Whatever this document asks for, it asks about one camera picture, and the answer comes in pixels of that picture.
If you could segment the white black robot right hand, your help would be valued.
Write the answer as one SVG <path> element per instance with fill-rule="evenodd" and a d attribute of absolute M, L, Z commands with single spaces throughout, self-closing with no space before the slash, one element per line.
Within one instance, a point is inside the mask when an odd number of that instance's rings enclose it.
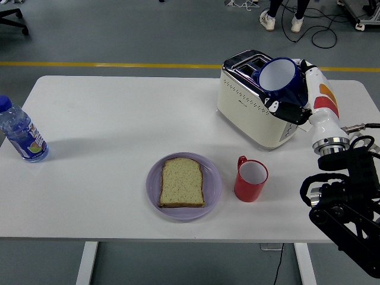
<path fill-rule="evenodd" d="M 314 127 L 316 153 L 349 148 L 348 135 L 340 128 L 336 99 L 321 70 L 304 59 L 275 58 L 264 64 L 257 83 L 264 92 L 264 106 L 277 118 Z"/>

